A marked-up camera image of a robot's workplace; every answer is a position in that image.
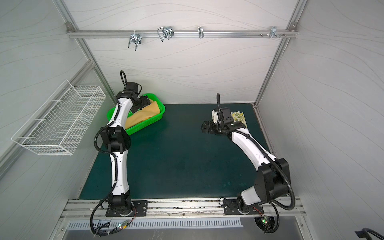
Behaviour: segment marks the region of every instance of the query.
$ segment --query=folded yellow towel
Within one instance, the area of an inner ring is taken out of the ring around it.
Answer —
[[[159,106],[156,101],[152,102],[150,105],[144,107],[142,110],[135,112],[127,118],[125,123],[125,129],[128,129],[138,123],[144,122],[145,120],[156,116],[160,113]]]

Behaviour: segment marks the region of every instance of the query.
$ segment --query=vertical metal post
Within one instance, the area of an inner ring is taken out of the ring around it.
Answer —
[[[62,18],[64,19],[64,21],[66,23],[67,22],[72,23],[73,29],[75,31],[79,30],[76,22],[74,21],[72,15],[70,14],[70,12],[69,12],[67,6],[65,5],[65,3],[62,0],[53,0],[53,3],[56,5],[56,8],[59,11],[60,15],[62,16]],[[114,94],[111,86],[109,85],[106,77],[104,76],[103,72],[101,71],[100,66],[97,63],[95,57],[93,56],[91,50],[89,49],[86,41],[84,39],[76,39],[76,41],[79,44],[80,48],[82,49],[84,55],[88,58],[88,60],[93,61],[93,63],[95,64],[94,69],[95,69],[95,72],[96,72],[97,76],[99,77],[99,79],[101,81],[101,84],[106,89],[107,95],[111,98],[113,103],[116,104],[116,99],[114,97],[115,94]]]
[[[291,18],[288,22],[288,25],[287,25],[287,29],[295,29],[297,27],[297,22],[299,21],[299,18],[301,16],[301,13],[303,12],[304,10],[304,7],[305,7],[305,3],[307,3],[307,0],[298,0],[298,2],[296,3],[296,6],[293,10],[293,13],[291,15]],[[269,81],[271,80],[275,70],[276,70],[276,67],[281,59],[281,57],[283,56],[283,53],[288,45],[288,42],[289,42],[289,39],[290,38],[282,38],[281,41],[280,41],[280,44],[279,46],[277,47],[277,50],[276,50],[276,53],[275,53],[275,56],[272,60],[272,63],[271,63],[271,66],[269,67],[268,69],[268,72],[267,74],[265,75],[265,79],[263,81],[263,84],[260,88],[260,91],[257,95],[257,98],[254,102],[254,106],[255,107],[258,107],[259,104],[260,104],[260,101],[264,95],[264,92],[268,86],[268,83]]]

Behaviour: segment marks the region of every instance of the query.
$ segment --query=black mounting plate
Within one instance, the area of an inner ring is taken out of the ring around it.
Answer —
[[[255,207],[255,209],[251,209],[248,213],[240,212],[240,210],[237,208],[236,199],[223,199],[223,206],[224,206],[224,214],[225,215],[253,215],[253,214],[259,214],[257,210],[259,210],[261,213],[264,213],[263,206],[258,204],[253,204],[252,206]]]
[[[133,207],[136,209],[136,217],[144,217],[147,214],[148,201],[132,201]],[[127,217],[133,217],[135,212],[132,211]],[[113,212],[110,208],[105,213],[106,217],[121,217],[117,212]]]

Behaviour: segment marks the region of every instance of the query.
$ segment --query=wire mesh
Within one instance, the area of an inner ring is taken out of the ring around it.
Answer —
[[[72,86],[51,109],[34,124],[31,131],[17,137],[18,144],[38,155],[73,155],[102,105],[105,94],[99,86]]]

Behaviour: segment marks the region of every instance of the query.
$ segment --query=silver clamp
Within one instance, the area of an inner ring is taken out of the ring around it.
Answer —
[[[199,27],[198,29],[198,32],[199,32],[199,38],[203,38],[204,37],[204,30],[203,30],[203,27]]]
[[[141,36],[135,32],[131,34],[131,37],[129,38],[128,42],[128,48],[131,45],[131,42],[135,44],[135,51],[137,49],[137,46],[141,44]]]
[[[273,26],[272,29],[271,29],[271,33],[268,34],[268,36],[270,38],[274,38],[274,37],[278,37],[279,38],[281,35],[276,33],[276,31],[277,31],[277,28],[275,26]]]
[[[164,41],[164,39],[167,37],[167,39],[171,39],[175,33],[173,32],[173,29],[171,26],[161,26],[157,29],[157,34],[160,37],[161,41]]]

